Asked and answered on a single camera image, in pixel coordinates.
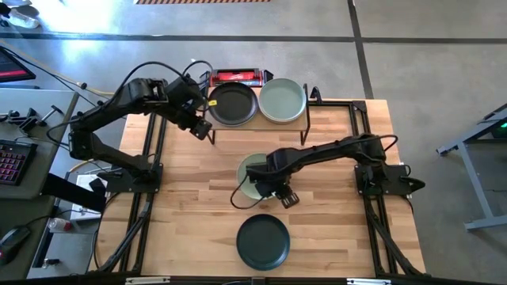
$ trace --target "computer keyboard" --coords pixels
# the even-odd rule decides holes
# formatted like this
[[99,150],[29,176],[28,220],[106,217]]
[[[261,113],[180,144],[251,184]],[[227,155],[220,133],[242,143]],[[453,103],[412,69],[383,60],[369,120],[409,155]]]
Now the computer keyboard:
[[36,149],[35,143],[0,139],[0,184],[19,185]]

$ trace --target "concrete floor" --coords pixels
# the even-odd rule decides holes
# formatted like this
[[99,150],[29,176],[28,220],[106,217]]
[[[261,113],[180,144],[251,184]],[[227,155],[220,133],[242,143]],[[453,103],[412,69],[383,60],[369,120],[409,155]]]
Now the concrete floor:
[[[92,2],[95,6],[85,0],[32,1],[44,23],[42,28],[3,28],[0,32],[353,35],[346,0],[141,7],[120,0],[100,1],[100,5],[99,1]],[[356,0],[356,8],[362,36],[507,37],[507,2],[502,0]],[[318,86],[324,97],[364,98],[354,43],[7,42],[59,72],[103,90],[114,90],[134,65],[147,60],[160,60],[180,70],[191,59],[207,59],[218,68],[265,68],[277,77]],[[427,183],[414,195],[415,221],[427,272],[444,278],[507,283],[507,226],[465,231],[463,222],[483,217],[471,182],[457,154],[440,158],[435,152],[507,101],[505,45],[365,44],[364,52],[374,97],[388,100],[402,160],[412,166],[414,177]],[[196,68],[194,74],[202,71]],[[37,74],[38,79],[29,84],[64,89],[48,76]],[[144,68],[136,76],[174,78],[157,67]],[[78,110],[88,107],[80,101]],[[107,126],[99,136],[119,146],[123,124],[119,120]],[[60,152],[52,171],[63,175],[75,163]],[[494,202],[502,210],[507,204],[505,193],[495,195]],[[86,270],[89,233],[58,236],[55,241],[48,256],[68,262],[60,268],[32,271],[30,277]],[[73,246],[61,247],[59,242]]]

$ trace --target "gray metal frame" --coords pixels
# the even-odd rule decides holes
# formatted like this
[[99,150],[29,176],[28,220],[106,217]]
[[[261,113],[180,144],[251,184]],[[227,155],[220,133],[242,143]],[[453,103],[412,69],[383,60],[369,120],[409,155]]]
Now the gray metal frame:
[[468,176],[471,179],[472,185],[474,186],[475,194],[477,195],[478,201],[481,204],[482,211],[484,212],[485,218],[474,220],[472,222],[465,222],[465,229],[477,230],[492,226],[507,225],[507,215],[497,216],[493,215],[491,207],[487,201],[484,189],[481,181],[478,177],[477,171],[472,163],[470,155],[468,153],[468,144],[480,142],[479,138],[490,133],[494,128],[500,127],[502,124],[507,122],[507,105],[502,108],[495,110],[492,116],[487,116],[482,123],[479,123],[472,130],[462,135],[461,138],[450,142],[447,145],[439,147],[436,152],[440,156],[447,155],[452,150],[459,150],[463,163],[467,168]]

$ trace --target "computer mouse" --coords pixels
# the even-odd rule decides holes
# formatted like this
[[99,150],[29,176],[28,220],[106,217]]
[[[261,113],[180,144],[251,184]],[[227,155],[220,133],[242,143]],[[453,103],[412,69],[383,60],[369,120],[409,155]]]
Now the computer mouse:
[[8,264],[16,257],[19,249],[30,235],[27,226],[16,226],[0,240],[0,266]]

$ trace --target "butcher block tabletop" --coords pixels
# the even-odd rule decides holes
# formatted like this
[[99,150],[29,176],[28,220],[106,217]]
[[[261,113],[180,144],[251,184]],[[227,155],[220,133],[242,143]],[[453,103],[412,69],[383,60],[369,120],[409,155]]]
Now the butcher block tabletop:
[[[387,102],[366,100],[366,103],[372,133],[392,134]],[[352,134],[347,108],[310,107],[310,111],[311,130],[305,147]],[[120,145],[122,151],[142,153],[148,120],[149,116],[128,116]],[[254,153],[268,154],[288,146],[301,148],[299,133],[221,131],[216,136],[213,146],[207,139],[200,141],[168,123],[161,159],[162,186],[154,199],[142,275],[374,276],[364,204],[353,179],[354,160],[343,158],[310,165],[294,174],[291,186],[300,198],[294,207],[284,209],[278,199],[270,199],[250,210],[236,210],[230,204],[230,196],[238,186],[239,163]],[[390,143],[391,139],[383,140],[384,146]],[[399,163],[396,146],[387,152],[387,163]],[[132,197],[130,193],[122,193],[108,205],[98,234],[99,264],[107,260],[124,237]],[[234,201],[238,205],[254,202],[241,192]],[[386,196],[385,202],[393,239],[414,267],[424,272],[410,205],[398,196]],[[276,216],[291,236],[287,260],[267,272],[249,268],[235,246],[242,223],[260,213]],[[136,238],[131,264],[137,242]],[[388,268],[380,237],[379,249],[384,268]]]

